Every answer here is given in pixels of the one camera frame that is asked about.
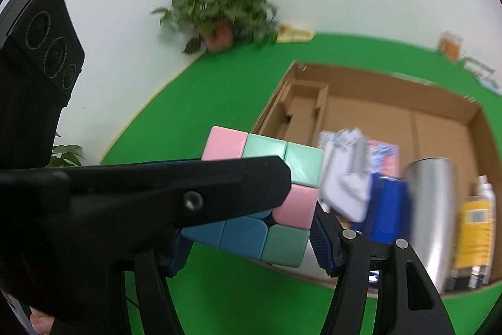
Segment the operator hand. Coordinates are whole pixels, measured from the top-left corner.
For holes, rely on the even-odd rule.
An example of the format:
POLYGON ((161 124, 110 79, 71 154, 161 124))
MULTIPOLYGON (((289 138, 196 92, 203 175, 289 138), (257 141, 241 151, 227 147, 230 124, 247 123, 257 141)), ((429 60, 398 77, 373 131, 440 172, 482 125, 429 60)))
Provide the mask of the operator hand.
POLYGON ((30 322, 33 330, 39 335, 51 334, 55 317, 49 316, 40 310, 31 308, 30 322))

